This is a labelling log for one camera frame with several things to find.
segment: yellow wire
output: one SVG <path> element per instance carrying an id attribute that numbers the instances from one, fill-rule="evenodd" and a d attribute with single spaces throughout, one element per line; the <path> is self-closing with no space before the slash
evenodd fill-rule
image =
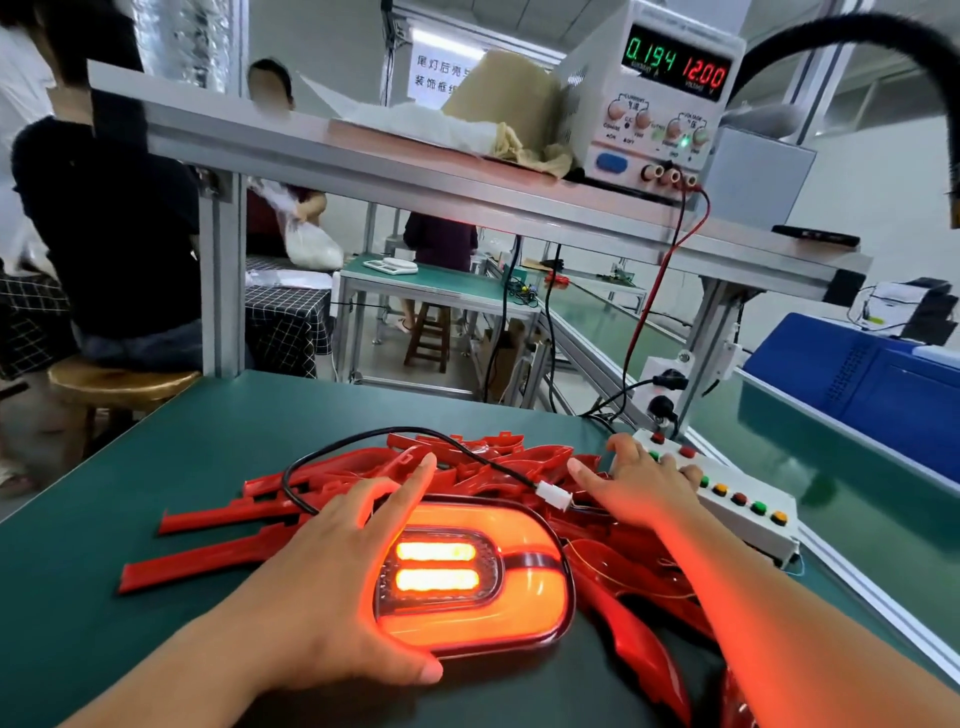
<path id="1" fill-rule="evenodd" d="M 610 582 L 612 582 L 613 584 L 616 584 L 618 587 L 623 587 L 624 589 L 629 589 L 631 592 L 639 592 L 639 593 L 641 593 L 641 594 L 644 595 L 644 596 L 651 596 L 651 597 L 656 598 L 656 599 L 690 599 L 692 596 L 696 596 L 696 594 L 694 594 L 693 592 L 691 592 L 691 593 L 688 594 L 688 595 L 683 595 L 683 596 L 677 596 L 677 595 L 655 595 L 655 594 L 653 594 L 653 593 L 651 593 L 651 592 L 644 592 L 642 589 L 638 589 L 637 587 L 635 587 L 635 586 L 633 586 L 633 585 L 631 585 L 631 584 L 624 584 L 622 581 L 617 581 L 617 580 L 614 579 L 612 576 L 607 576 L 605 573 L 603 573 L 602 571 L 600 571 L 599 569 L 597 569 L 593 564 L 591 564 L 589 561 L 587 561 L 587 559 L 585 559 L 583 556 L 581 556 L 581 555 L 577 552 L 577 549 L 574 548 L 574 546 L 573 546 L 572 543 L 569 543 L 569 544 L 567 544 L 567 545 L 569 546 L 570 550 L 573 551 L 574 555 L 575 555 L 578 559 L 580 559 L 580 560 L 587 566 L 588 569 L 590 569 L 591 571 L 594 571 L 594 572 L 600 574 L 601 576 L 603 576 L 603 578 L 607 579 L 607 581 L 610 581 Z"/>

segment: digital display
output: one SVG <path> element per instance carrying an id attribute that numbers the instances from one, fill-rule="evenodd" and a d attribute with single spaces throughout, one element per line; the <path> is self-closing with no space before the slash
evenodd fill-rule
<path id="1" fill-rule="evenodd" d="M 732 61 L 635 25 L 627 38 L 623 64 L 645 79 L 719 101 Z"/>

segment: tail light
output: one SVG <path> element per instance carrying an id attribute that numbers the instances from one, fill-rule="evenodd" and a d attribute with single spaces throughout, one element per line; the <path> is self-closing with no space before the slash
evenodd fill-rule
<path id="1" fill-rule="evenodd" d="M 381 629 L 440 657 L 542 646 L 569 628 L 573 581 L 550 527 L 515 503 L 427 497 L 390 550 Z"/>

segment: stool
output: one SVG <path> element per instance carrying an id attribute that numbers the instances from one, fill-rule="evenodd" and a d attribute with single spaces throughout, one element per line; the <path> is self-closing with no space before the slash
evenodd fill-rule
<path id="1" fill-rule="evenodd" d="M 134 412 L 153 412 L 190 386 L 200 372 L 129 372 L 71 356 L 50 367 L 47 376 L 50 390 L 70 410 L 64 460 L 73 466 L 92 454 L 98 409 L 108 411 L 111 425 L 130 426 Z"/>
<path id="2" fill-rule="evenodd" d="M 431 308 L 436 308 L 437 320 L 429 321 L 427 312 Z M 420 339 L 424 334 L 440 339 L 440 344 L 422 344 Z M 439 355 L 420 353 L 420 349 L 426 349 L 429 352 L 439 352 Z M 403 359 L 403 366 L 409 367 L 411 359 L 425 359 L 426 361 L 440 362 L 440 373 L 446 374 L 446 362 L 450 358 L 450 307 L 445 305 L 432 305 L 422 303 L 420 313 L 417 314 L 417 321 L 414 323 L 413 331 L 410 335 L 410 346 L 407 347 L 406 358 Z"/>

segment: red wire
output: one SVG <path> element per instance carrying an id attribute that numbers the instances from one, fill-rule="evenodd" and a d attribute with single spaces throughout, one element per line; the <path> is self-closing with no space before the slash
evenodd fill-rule
<path id="1" fill-rule="evenodd" d="M 683 202 L 680 208 L 680 219 L 677 220 L 677 227 L 674 231 L 674 235 L 680 234 L 680 227 L 684 223 L 684 209 L 686 208 L 686 184 L 681 180 L 680 186 L 681 192 L 683 194 Z M 636 329 L 634 329 L 634 338 L 630 340 L 630 346 L 627 348 L 627 358 L 623 362 L 623 378 L 626 381 L 627 378 L 627 367 L 630 366 L 630 359 L 634 355 L 634 348 L 636 347 L 636 341 L 640 337 L 640 332 L 643 331 L 643 325 L 647 323 L 647 316 L 650 315 L 650 309 L 653 308 L 654 299 L 657 297 L 658 291 L 660 291 L 660 284 L 663 282 L 663 276 L 666 274 L 667 266 L 670 264 L 670 258 L 673 256 L 674 251 L 676 251 L 680 246 L 683 245 L 687 240 L 689 240 L 697 231 L 704 226 L 704 223 L 707 221 L 707 218 L 710 216 L 710 197 L 707 194 L 706 190 L 701 187 L 699 184 L 690 187 L 692 192 L 699 192 L 704 196 L 704 199 L 707 201 L 707 211 L 704 213 L 703 218 L 700 222 L 694 225 L 690 232 L 688 232 L 684 237 L 678 240 L 674 245 L 670 246 L 670 249 L 663 256 L 663 261 L 660 262 L 660 269 L 657 271 L 657 278 L 654 280 L 653 286 L 650 288 L 650 295 L 647 297 L 647 303 L 643 306 L 643 311 L 640 313 L 640 320 L 636 322 Z M 627 395 L 623 396 L 623 407 L 621 407 L 620 412 L 626 408 L 627 405 Z"/>

